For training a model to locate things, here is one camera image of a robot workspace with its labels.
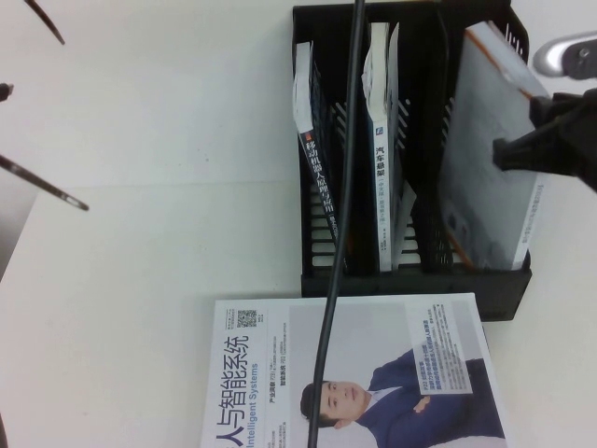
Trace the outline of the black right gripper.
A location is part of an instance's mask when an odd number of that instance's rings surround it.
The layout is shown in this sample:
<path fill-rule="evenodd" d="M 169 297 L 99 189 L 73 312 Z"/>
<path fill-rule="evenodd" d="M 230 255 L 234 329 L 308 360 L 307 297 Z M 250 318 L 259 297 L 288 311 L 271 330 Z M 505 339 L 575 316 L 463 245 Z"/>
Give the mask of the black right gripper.
<path fill-rule="evenodd" d="M 534 96 L 529 118 L 540 128 L 515 140 L 493 141 L 493 163 L 501 171 L 529 171 L 580 179 L 596 191 L 596 89 L 582 95 Z"/>

